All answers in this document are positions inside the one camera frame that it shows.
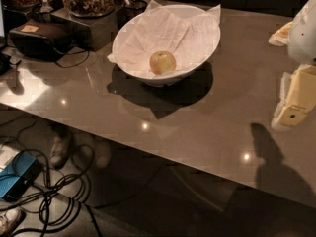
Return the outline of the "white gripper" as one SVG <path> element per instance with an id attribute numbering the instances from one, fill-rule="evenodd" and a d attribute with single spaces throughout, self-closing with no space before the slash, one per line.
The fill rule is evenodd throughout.
<path id="1" fill-rule="evenodd" d="M 270 36 L 269 44 L 287 46 L 289 57 L 301 63 L 280 80 L 271 127 L 286 131 L 300 125 L 316 107 L 316 0 L 308 0 L 292 22 Z"/>

